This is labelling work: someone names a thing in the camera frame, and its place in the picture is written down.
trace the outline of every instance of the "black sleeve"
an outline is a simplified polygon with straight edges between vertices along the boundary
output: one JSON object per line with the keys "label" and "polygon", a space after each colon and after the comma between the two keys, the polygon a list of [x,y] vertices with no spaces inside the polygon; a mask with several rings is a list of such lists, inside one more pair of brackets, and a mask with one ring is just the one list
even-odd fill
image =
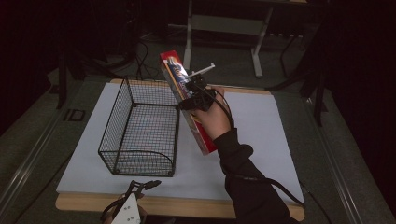
{"label": "black sleeve", "polygon": [[238,143],[236,129],[215,139],[214,144],[218,147],[221,168],[226,174],[225,188],[233,200],[237,223],[298,223],[290,217],[288,207],[271,184],[235,177],[265,178],[249,159],[253,148]]}

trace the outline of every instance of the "black wire basket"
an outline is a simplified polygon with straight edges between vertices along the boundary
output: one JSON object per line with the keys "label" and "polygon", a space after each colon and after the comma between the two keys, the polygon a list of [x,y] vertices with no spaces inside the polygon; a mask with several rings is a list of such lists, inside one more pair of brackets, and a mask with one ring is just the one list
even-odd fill
{"label": "black wire basket", "polygon": [[166,82],[126,77],[98,150],[111,174],[173,176],[179,114]]}

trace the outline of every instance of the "floor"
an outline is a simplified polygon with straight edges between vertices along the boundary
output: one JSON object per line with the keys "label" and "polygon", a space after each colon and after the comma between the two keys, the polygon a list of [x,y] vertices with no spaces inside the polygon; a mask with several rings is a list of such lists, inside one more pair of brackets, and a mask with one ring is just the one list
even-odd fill
{"label": "floor", "polygon": [[[192,47],[191,71],[214,63],[216,68],[205,75],[208,83],[264,89],[286,80],[279,55],[288,44],[288,38],[266,37],[260,52],[264,77],[257,79],[249,49],[222,44],[213,46],[216,41],[209,47],[205,44],[205,35],[194,36],[196,44]],[[142,35],[138,55],[144,57],[145,46],[148,55],[140,76],[160,77],[159,54],[174,49],[182,58],[184,38],[185,29],[179,27],[171,27],[166,41],[150,33]],[[288,73],[304,54],[300,41],[298,38],[285,54]],[[57,184],[102,88],[110,80],[90,68],[86,71],[83,81],[68,78],[68,99],[61,109],[56,109],[58,96],[46,92],[1,136],[0,190],[3,194],[0,223],[100,223],[100,213],[60,211],[55,207]],[[136,71],[135,63],[114,70],[117,74],[130,76],[136,76]],[[49,74],[55,84],[57,72],[54,70]],[[332,100],[332,94],[325,92],[326,111],[321,114],[323,127],[319,127],[312,119],[309,99],[298,93],[301,85],[295,83],[272,94],[278,104],[297,174],[304,184],[306,208],[302,223],[396,223]],[[84,119],[69,120],[68,109],[84,110]],[[27,161],[32,152],[36,152],[35,159]],[[11,181],[13,176],[21,180],[21,185]],[[220,224],[234,221],[149,216],[147,223]]]}

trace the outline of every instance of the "white paper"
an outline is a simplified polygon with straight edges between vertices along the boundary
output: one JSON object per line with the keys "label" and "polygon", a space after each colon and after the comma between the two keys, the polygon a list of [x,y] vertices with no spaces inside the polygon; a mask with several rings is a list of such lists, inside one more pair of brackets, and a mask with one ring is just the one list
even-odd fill
{"label": "white paper", "polygon": [[[160,186],[145,191],[148,196],[230,200],[224,189],[219,155],[203,156],[191,131],[180,116],[176,172],[173,177],[113,175],[99,157],[98,148],[120,84],[107,83],[92,112],[57,188],[59,193],[124,193],[131,182],[161,180]],[[226,92],[233,112],[239,142],[254,148],[252,161],[267,177],[280,182],[297,199],[304,201],[288,143],[272,95]],[[281,190],[286,203],[294,203]]]}

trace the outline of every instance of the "black cable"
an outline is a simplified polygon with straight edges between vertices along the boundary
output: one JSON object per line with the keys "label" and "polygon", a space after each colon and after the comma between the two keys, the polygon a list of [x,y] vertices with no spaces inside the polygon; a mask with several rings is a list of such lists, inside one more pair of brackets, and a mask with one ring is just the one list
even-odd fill
{"label": "black cable", "polygon": [[101,64],[99,64],[96,61],[94,61],[93,59],[89,58],[88,56],[86,56],[85,54],[80,52],[79,50],[74,49],[74,48],[72,48],[72,50],[73,50],[73,53],[77,57],[79,57],[83,62],[85,62],[88,66],[96,69],[98,72],[104,74],[105,76],[112,77],[112,78],[122,78],[122,76],[112,73],[107,68],[103,67]]}
{"label": "black cable", "polygon": [[123,67],[121,67],[120,69],[116,70],[116,71],[112,71],[113,73],[117,74],[118,72],[121,72],[129,67],[131,67],[134,64],[134,62],[129,62],[128,64],[125,64]]}
{"label": "black cable", "polygon": [[194,87],[196,87],[198,90],[200,90],[201,92],[203,92],[204,94],[206,94],[207,96],[209,96],[211,99],[213,99],[213,101],[216,102],[216,104],[218,104],[218,105],[220,106],[220,108],[224,111],[225,115],[227,116],[228,121],[230,122],[231,128],[233,128],[233,127],[234,127],[233,115],[232,115],[232,113],[231,113],[231,108],[230,108],[230,106],[228,105],[228,103],[227,103],[226,99],[224,98],[224,96],[223,96],[221,93],[219,93],[218,91],[216,91],[216,93],[219,94],[219,95],[222,97],[224,103],[225,103],[225,104],[227,105],[227,107],[228,107],[228,110],[224,107],[224,105],[223,105],[221,102],[218,101],[218,99],[216,99],[216,97],[213,97],[213,96],[212,96],[209,92],[207,92],[205,89],[202,89],[201,87],[199,87],[199,86],[196,85],[195,83],[192,83],[192,84],[193,84]]}
{"label": "black cable", "polygon": [[290,77],[290,75],[288,75],[288,73],[286,72],[286,68],[285,68],[285,63],[283,62],[283,55],[286,53],[286,50],[288,50],[288,48],[290,47],[290,45],[294,42],[294,40],[296,39],[297,35],[295,35],[294,37],[291,38],[291,40],[289,41],[288,45],[286,45],[285,48],[283,48],[282,52],[280,53],[280,67],[282,68],[282,72],[283,72],[283,76],[284,77]]}
{"label": "black cable", "polygon": [[119,62],[108,63],[108,64],[105,64],[103,66],[105,68],[108,68],[108,69],[114,69],[114,68],[119,68],[121,66],[124,66],[124,65],[130,63],[133,60],[134,60],[134,57],[131,56],[131,53],[126,53],[126,56],[122,60],[120,60]]}
{"label": "black cable", "polygon": [[318,202],[317,198],[314,196],[313,193],[311,193],[311,191],[309,191],[306,186],[303,184],[303,182],[301,182],[300,180],[298,181],[300,183],[301,186],[303,186],[303,188],[306,190],[306,192],[311,196],[311,198],[314,200],[314,202],[318,205],[320,211],[323,213],[323,215],[326,217],[327,221],[329,222],[329,224],[332,224],[332,220],[330,219],[329,215],[326,213],[326,210],[324,210],[324,208],[322,207],[322,205]]}
{"label": "black cable", "polygon": [[140,57],[138,55],[136,55],[136,63],[137,63],[136,79],[138,79],[140,77],[140,79],[143,80],[142,66],[144,64],[144,61],[146,60],[146,58],[149,55],[149,47],[141,41],[139,41],[138,43],[143,45],[143,47],[145,47],[145,49],[146,49],[146,53],[143,56],[143,59],[140,59]]}
{"label": "black cable", "polygon": [[59,168],[56,170],[55,174],[50,178],[50,180],[47,182],[47,184],[44,186],[43,189],[38,192],[38,194],[34,197],[34,199],[20,212],[20,214],[17,216],[16,220],[14,223],[18,223],[20,219],[23,217],[23,215],[33,206],[33,204],[38,200],[38,198],[44,193],[44,191],[47,189],[47,187],[50,185],[50,183],[53,181],[55,176],[61,171],[61,169],[66,165],[66,163],[70,160],[70,158],[73,156],[72,152],[64,162],[59,166]]}
{"label": "black cable", "polygon": [[[160,71],[159,71],[157,68],[152,67],[152,66],[148,66],[148,65],[146,65],[145,63],[143,63],[143,65],[144,65],[144,68],[145,68],[146,72],[149,74],[149,77],[146,77],[146,78],[155,79],[155,77],[157,77],[157,76],[160,74]],[[148,68],[155,70],[155,72],[156,72],[155,75],[152,75],[152,74],[150,73],[150,71],[148,70]]]}
{"label": "black cable", "polygon": [[250,181],[250,182],[266,183],[266,184],[276,186],[277,188],[281,189],[286,195],[288,195],[288,197],[291,198],[294,202],[301,205],[302,207],[305,207],[305,204],[303,202],[298,200],[290,191],[288,191],[283,185],[281,185],[279,182],[277,182],[274,179],[267,178],[267,177],[265,177],[265,178],[250,177],[250,176],[244,176],[244,175],[231,175],[231,176],[238,178],[238,179]]}
{"label": "black cable", "polygon": [[116,200],[115,202],[111,203],[108,207],[105,208],[105,210],[102,212],[102,215],[100,216],[100,220],[104,222],[106,220],[106,214],[107,212],[114,206],[118,206],[119,204],[125,204],[125,197]]}

